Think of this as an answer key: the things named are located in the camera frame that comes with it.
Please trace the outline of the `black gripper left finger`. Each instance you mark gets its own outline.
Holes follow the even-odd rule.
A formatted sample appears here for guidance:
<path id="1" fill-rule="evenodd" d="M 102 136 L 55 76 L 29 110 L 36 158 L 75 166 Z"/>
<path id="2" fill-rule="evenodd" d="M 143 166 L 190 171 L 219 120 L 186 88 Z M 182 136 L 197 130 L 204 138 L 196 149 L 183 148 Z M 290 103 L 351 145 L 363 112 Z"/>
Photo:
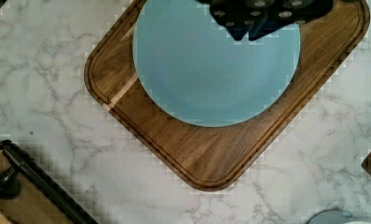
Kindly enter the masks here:
<path id="1" fill-rule="evenodd" d="M 240 41 L 262 16 L 254 0 L 212 0 L 210 13 L 215 21 L 227 29 L 231 37 Z"/>

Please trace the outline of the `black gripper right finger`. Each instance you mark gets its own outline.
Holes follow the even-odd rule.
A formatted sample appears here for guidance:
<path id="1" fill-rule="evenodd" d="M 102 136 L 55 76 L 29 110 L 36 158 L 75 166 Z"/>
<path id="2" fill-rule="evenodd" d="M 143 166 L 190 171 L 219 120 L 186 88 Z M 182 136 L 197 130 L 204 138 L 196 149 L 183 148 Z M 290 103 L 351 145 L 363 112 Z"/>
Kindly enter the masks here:
<path id="1" fill-rule="evenodd" d="M 333 0 L 250 0 L 253 21 L 248 32 L 255 41 L 290 24 L 305 24 L 328 14 Z"/>

